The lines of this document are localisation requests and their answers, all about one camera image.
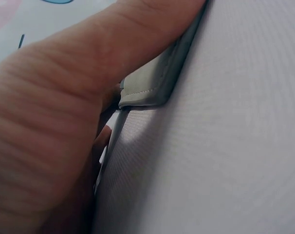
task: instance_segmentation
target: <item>white surface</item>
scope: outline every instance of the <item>white surface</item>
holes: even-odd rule
[[[23,45],[27,45],[78,23],[113,2],[74,0],[68,4],[52,4],[42,0],[22,0],[11,21],[0,29],[0,61],[18,49],[22,34],[25,34]]]
[[[169,104],[131,111],[97,234],[295,234],[295,0],[213,0]]]

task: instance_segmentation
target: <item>finger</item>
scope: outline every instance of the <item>finger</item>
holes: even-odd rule
[[[68,92],[104,93],[183,33],[204,0],[119,0],[104,11],[17,53],[51,62],[39,71]]]
[[[93,167],[94,182],[97,180],[97,177],[101,169],[101,164],[99,160],[102,156],[102,153],[105,147],[109,144],[110,137],[111,137],[111,129],[109,128],[109,126],[105,126],[102,132],[100,133],[100,135],[94,141],[94,145],[92,147],[92,167]]]
[[[109,119],[118,109],[118,103],[112,104],[105,112],[103,112],[100,116],[99,124],[98,124],[98,131],[97,136],[101,133],[102,129],[106,126]]]
[[[108,108],[119,102],[120,100],[120,85],[117,84],[113,88],[109,89],[102,97],[102,112],[105,112]]]
[[[92,147],[92,161],[99,162],[104,148],[109,144],[112,130],[109,126],[105,126],[99,136],[94,141]]]

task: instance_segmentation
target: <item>hand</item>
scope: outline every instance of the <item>hand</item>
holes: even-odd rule
[[[203,2],[119,0],[0,64],[0,233],[83,233],[89,154],[115,85],[182,34]],[[109,136],[104,128],[97,155]],[[68,221],[76,227],[56,229]]]

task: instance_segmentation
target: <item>white fabric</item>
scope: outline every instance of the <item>white fabric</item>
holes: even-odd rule
[[[295,0],[211,1],[168,105],[131,111],[97,234],[295,234]]]

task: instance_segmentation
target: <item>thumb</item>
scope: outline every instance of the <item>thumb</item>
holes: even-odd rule
[[[97,94],[173,42],[204,0],[118,0],[104,11],[19,50],[28,74],[74,94]]]

